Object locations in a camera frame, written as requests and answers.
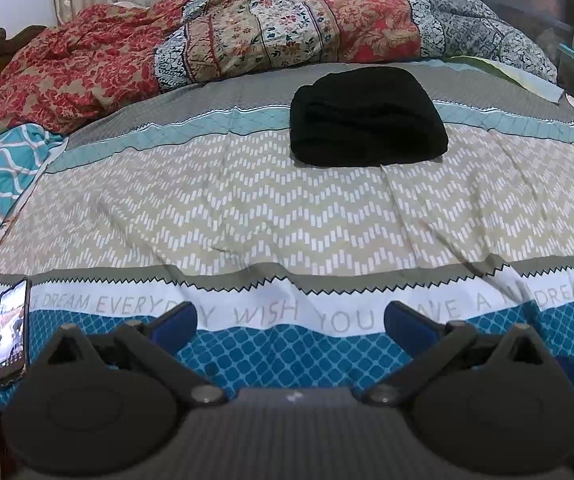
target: smartphone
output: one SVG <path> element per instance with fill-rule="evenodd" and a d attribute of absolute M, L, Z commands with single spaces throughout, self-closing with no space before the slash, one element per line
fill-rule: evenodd
<path fill-rule="evenodd" d="M 0 387 L 11 386 L 24 374 L 27 365 L 28 278 L 0 295 Z"/>

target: bed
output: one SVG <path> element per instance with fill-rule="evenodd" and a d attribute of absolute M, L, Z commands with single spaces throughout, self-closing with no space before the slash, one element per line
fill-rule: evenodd
<path fill-rule="evenodd" d="M 445 155 L 295 160 L 295 91 L 376 62 L 423 86 Z M 32 279 L 30 361 L 63 323 L 184 300 L 199 330 L 177 359 L 230 395 L 369 387 L 409 359 L 392 300 L 528 322 L 574 357 L 574 105 L 555 81 L 478 0 L 162 0 L 42 31 L 0 74 L 0 293 Z"/>

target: black garment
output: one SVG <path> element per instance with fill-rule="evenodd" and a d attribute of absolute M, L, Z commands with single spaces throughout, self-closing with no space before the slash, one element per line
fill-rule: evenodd
<path fill-rule="evenodd" d="M 300 87 L 289 113 L 291 150 L 314 166 L 380 166 L 447 151 L 432 100 L 406 70 L 374 66 Z"/>

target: gray stripe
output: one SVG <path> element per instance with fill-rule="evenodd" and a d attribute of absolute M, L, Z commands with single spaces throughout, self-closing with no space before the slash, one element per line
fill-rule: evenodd
<path fill-rule="evenodd" d="M 128 133 L 147 123 L 168 124 L 211 110 L 288 105 L 296 90 L 328 73 L 346 72 L 369 64 L 322 63 L 243 75 L 233 79 L 192 85 L 129 105 L 95 121 L 70 136 L 67 146 L 78 146 Z M 411 72 L 433 100 L 501 110 L 545 120 L 574 122 L 574 107 L 563 99 L 554 104 L 517 84 L 479 70 L 422 62 L 388 63 Z"/>
<path fill-rule="evenodd" d="M 165 283 L 195 286 L 201 290 L 249 290 L 278 278 L 287 279 L 306 294 L 351 293 L 374 290 L 395 290 L 406 286 L 430 286 L 466 280 L 468 278 L 493 276 L 497 270 L 511 265 L 522 276 L 535 276 L 551 270 L 574 269 L 574 256 L 548 256 L 533 258 L 523 262 L 507 264 L 500 256 L 490 254 L 483 262 L 466 262 L 437 269 L 402 269 L 392 272 L 365 274 L 364 276 L 311 276 L 293 274 L 275 263 L 254 264 L 238 272 L 214 274 L 211 276 L 189 276 L 177 267 L 170 265 L 142 268 L 115 269 L 97 267 L 93 269 L 50 270 L 31 276 L 35 285 L 49 282 L 115 282 L 144 283 L 163 280 Z M 13 285 L 21 279 L 21 274 L 1 274 L 0 283 Z"/>

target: folded clothing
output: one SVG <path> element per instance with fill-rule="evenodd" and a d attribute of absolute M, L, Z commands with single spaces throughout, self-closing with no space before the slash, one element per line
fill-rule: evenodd
<path fill-rule="evenodd" d="M 302 86 L 289 122 L 293 154 L 314 166 L 405 164 L 447 151 L 432 100 L 401 68 L 359 68 Z"/>

